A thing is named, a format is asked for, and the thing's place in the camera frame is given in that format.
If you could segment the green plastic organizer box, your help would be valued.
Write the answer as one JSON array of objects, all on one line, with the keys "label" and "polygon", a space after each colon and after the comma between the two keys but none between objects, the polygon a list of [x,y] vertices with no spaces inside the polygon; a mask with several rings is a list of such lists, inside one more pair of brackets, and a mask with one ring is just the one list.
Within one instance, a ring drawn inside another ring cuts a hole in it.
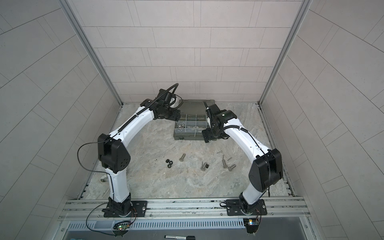
[{"label": "green plastic organizer box", "polygon": [[179,108],[181,118],[175,123],[175,140],[204,141],[202,131],[209,127],[204,103],[209,106],[215,104],[215,101],[184,100]]}]

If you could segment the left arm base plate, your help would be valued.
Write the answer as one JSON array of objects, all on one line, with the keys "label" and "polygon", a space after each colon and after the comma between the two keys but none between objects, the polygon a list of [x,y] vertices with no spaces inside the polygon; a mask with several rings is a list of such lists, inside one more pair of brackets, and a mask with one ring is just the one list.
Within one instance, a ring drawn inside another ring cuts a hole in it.
[{"label": "left arm base plate", "polygon": [[109,201],[107,207],[102,209],[105,218],[144,217],[147,210],[147,201],[125,201],[117,203]]}]

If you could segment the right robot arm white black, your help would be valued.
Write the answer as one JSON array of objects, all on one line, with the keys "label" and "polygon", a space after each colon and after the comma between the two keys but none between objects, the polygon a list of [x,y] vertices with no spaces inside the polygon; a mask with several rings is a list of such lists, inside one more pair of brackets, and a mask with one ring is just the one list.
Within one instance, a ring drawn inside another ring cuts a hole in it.
[{"label": "right robot arm white black", "polygon": [[251,162],[250,183],[240,194],[240,208],[245,214],[254,212],[257,203],[271,186],[283,178],[282,155],[271,150],[244,128],[238,117],[229,110],[220,110],[214,104],[206,107],[209,127],[202,131],[204,141],[232,138]]}]

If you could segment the thick silver hex bolt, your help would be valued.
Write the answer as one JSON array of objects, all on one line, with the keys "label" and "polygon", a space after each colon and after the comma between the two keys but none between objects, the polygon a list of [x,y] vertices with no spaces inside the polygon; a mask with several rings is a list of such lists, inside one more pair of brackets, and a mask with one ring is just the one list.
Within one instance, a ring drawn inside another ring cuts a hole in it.
[{"label": "thick silver hex bolt", "polygon": [[237,165],[236,164],[233,164],[231,166],[228,167],[228,171],[232,171]]}]

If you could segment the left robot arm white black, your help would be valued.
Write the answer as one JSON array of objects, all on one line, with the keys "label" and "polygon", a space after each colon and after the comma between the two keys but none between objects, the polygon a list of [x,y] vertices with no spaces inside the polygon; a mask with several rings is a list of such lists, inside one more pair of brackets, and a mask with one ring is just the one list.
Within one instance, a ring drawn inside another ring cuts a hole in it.
[{"label": "left robot arm white black", "polygon": [[131,156],[127,147],[134,136],[150,121],[166,119],[177,122],[181,118],[179,106],[175,106],[178,83],[164,90],[153,100],[146,99],[137,111],[119,128],[109,134],[101,134],[97,141],[98,159],[102,164],[110,185],[105,217],[126,217],[133,212],[131,193],[127,184],[127,167]]}]

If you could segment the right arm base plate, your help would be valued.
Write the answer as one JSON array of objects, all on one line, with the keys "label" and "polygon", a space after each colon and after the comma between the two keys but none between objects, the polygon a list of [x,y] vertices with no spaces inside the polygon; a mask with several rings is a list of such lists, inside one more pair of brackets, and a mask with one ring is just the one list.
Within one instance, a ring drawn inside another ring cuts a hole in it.
[{"label": "right arm base plate", "polygon": [[220,202],[220,207],[227,210],[228,216],[266,216],[268,214],[265,201],[262,199],[258,200],[251,206],[252,212],[246,212],[243,210],[239,199]]}]

